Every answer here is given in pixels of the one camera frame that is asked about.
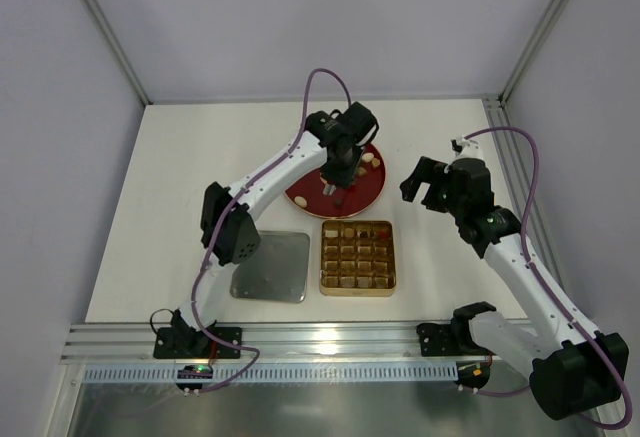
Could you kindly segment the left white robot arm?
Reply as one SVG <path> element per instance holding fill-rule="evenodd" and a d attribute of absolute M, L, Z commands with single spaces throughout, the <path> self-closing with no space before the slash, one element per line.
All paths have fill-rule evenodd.
<path fill-rule="evenodd" d="M 166 328 L 174 347 L 199 354 L 207 325 L 199 320 L 198 286 L 209 269 L 220 275 L 255 253 L 261 243 L 256 221 L 271 203 L 314 170 L 326 181 L 328 195 L 352 187 L 365 147 L 378 130 L 376 117 L 358 102 L 344 112 L 315 112 L 303 118 L 293 141 L 258 169 L 231 185 L 214 182 L 206 188 L 200 220 L 205 254 L 189 303 L 172 312 Z"/>

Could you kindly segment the red round plate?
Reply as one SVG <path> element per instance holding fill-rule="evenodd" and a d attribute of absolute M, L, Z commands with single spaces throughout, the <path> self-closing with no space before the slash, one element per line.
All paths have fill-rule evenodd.
<path fill-rule="evenodd" d="M 378 168 L 373 168 L 371 162 L 364 162 L 362 157 L 359 167 L 365 168 L 367 174 L 362 177 L 357 175 L 351 187 L 347 189 L 337 187 L 331 196 L 325 196 L 323 188 L 326 181 L 321 177 L 320 170 L 315 169 L 289 187 L 285 191 L 285 196 L 296 208 L 314 217 L 322 219 L 354 217 L 365 211 L 378 199 L 386 181 L 385 163 L 379 150 L 373 144 L 368 144 L 365 153 L 373 153 L 374 158 L 379 159 L 381 164 Z M 307 206 L 305 208 L 294 203 L 296 196 L 306 199 Z M 343 199 L 344 205 L 341 208 L 335 207 L 333 204 L 335 199 Z"/>

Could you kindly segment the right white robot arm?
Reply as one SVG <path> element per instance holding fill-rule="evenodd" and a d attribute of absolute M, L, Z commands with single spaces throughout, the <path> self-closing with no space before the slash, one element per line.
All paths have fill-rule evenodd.
<path fill-rule="evenodd" d="M 422 157 L 400 185 L 403 200 L 413 201 L 422 184 L 428 187 L 423 206 L 453 217 L 462 240 L 503 280 L 535 330 L 524 331 L 479 302 L 454 312 L 459 346 L 501 357 L 527 379 L 536 403 L 553 420 L 623 397 L 626 342 L 617 333 L 603 333 L 525 251 L 521 222 L 495 204 L 485 162 L 460 158 L 446 164 Z"/>

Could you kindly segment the silver metal tongs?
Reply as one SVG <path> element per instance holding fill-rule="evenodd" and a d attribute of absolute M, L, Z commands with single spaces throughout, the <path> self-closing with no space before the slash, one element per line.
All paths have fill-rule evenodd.
<path fill-rule="evenodd" d="M 337 186 L 334 184 L 325 184 L 323 188 L 323 194 L 325 196 L 331 196 L 337 189 Z"/>

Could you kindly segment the gold chocolate box tray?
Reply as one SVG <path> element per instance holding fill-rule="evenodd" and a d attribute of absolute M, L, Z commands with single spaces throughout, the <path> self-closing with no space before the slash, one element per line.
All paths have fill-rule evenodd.
<path fill-rule="evenodd" d="M 333 229 L 336 238 L 327 238 Z M 386 229 L 386 239 L 376 235 Z M 360 238 L 368 231 L 369 238 Z M 392 224 L 384 220 L 326 220 L 320 244 L 320 291 L 331 297 L 389 297 L 397 286 Z"/>

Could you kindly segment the white oval chocolate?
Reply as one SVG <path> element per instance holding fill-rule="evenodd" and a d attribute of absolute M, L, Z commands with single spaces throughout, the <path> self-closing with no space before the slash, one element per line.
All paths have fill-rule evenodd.
<path fill-rule="evenodd" d="M 294 203 L 295 203 L 297 206 L 301 207 L 301 208 L 305 208 L 305 207 L 307 206 L 307 201 L 306 201 L 306 199 L 305 199 L 304 197 L 301 197 L 301 196 L 296 196 L 296 197 L 294 198 Z"/>

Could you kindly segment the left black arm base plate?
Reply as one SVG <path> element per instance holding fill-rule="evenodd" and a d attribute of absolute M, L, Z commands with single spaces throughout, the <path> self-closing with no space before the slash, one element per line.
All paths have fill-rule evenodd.
<path fill-rule="evenodd" d="M 175 359 L 208 359 L 215 351 L 215 357 L 223 360 L 236 360 L 241 351 L 223 346 L 211 340 L 201 331 L 185 331 L 180 333 L 172 327 L 160 328 L 157 331 L 153 358 L 159 360 Z"/>

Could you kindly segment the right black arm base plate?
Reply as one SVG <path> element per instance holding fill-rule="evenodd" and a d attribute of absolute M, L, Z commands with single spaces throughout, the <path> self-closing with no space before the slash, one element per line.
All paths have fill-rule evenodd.
<path fill-rule="evenodd" d="M 416 327 L 422 357 L 450 357 L 459 352 L 450 324 L 424 322 Z"/>

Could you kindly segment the silver tin lid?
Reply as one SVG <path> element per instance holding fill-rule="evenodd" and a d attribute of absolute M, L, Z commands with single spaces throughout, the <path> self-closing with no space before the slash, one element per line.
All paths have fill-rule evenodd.
<path fill-rule="evenodd" d="M 306 297 L 310 237 L 301 232 L 260 232 L 256 252 L 234 271 L 236 299 L 301 303 Z"/>

